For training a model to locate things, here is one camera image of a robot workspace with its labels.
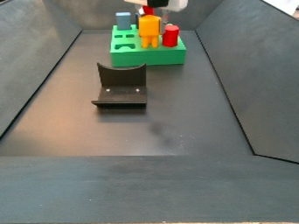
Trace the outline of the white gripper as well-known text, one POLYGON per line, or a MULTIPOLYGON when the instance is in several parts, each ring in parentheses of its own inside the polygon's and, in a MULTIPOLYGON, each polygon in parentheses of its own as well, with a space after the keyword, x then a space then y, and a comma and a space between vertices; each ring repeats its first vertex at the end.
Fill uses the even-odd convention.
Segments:
POLYGON ((145 5, 150 8, 162 9, 161 22, 160 22, 160 34, 164 34, 164 27, 168 24, 168 11, 178 12, 186 5, 188 0, 124 0, 128 3, 145 5))

